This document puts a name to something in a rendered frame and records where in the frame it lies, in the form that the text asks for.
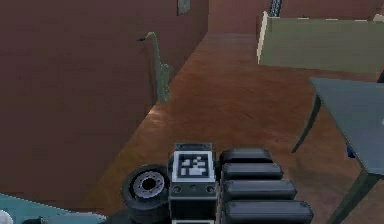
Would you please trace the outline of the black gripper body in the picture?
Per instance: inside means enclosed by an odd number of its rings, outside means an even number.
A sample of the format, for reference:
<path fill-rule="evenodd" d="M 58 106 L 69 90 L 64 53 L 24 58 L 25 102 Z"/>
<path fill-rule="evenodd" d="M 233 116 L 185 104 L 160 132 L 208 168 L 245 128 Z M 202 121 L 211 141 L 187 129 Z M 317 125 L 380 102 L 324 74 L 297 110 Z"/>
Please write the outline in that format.
<path fill-rule="evenodd" d="M 121 198 L 129 217 L 137 224 L 168 221 L 169 185 L 165 165 L 147 164 L 134 169 L 121 186 Z"/>

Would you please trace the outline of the pale teal furniture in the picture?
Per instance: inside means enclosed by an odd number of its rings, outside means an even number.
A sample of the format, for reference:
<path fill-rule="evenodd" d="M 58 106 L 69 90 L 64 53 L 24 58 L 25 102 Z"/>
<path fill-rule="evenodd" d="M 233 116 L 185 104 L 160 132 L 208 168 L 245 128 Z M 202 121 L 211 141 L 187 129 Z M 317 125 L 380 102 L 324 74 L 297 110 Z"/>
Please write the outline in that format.
<path fill-rule="evenodd" d="M 102 224 L 106 219 L 0 193 L 0 224 Z"/>

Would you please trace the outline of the grey table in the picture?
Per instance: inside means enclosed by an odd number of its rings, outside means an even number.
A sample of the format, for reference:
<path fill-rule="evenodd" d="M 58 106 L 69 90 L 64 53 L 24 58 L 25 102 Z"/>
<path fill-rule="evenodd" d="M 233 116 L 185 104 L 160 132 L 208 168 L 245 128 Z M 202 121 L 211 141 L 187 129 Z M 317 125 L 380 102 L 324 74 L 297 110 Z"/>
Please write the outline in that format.
<path fill-rule="evenodd" d="M 375 184 L 384 180 L 384 83 L 311 77 L 310 115 L 291 151 L 296 152 L 325 107 L 361 171 L 327 224 L 341 224 Z"/>

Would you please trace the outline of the black patterned object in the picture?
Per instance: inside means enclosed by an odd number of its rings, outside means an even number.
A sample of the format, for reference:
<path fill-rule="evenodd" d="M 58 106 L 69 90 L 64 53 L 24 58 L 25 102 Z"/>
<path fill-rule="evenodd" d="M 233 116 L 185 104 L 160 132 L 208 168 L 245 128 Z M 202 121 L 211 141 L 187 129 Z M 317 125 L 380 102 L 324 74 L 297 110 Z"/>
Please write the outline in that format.
<path fill-rule="evenodd" d="M 279 17 L 282 6 L 282 0 L 271 0 L 269 16 Z"/>

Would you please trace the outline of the olive green cabinet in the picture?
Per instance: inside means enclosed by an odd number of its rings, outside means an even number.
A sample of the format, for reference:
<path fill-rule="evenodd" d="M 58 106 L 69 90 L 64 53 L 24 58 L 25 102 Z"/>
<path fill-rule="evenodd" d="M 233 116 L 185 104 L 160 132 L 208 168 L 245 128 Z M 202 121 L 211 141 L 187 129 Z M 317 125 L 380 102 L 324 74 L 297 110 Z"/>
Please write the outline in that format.
<path fill-rule="evenodd" d="M 384 66 L 384 21 L 264 15 L 257 61 L 265 66 L 376 73 Z"/>

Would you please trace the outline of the grey framed wall picture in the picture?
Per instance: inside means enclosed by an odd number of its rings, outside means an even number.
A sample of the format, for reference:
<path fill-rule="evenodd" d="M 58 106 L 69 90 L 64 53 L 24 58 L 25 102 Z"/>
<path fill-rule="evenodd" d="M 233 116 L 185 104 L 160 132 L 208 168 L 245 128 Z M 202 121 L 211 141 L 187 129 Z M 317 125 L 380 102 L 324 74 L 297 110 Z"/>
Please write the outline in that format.
<path fill-rule="evenodd" d="M 191 8 L 191 0 L 177 0 L 177 15 L 180 16 Z"/>

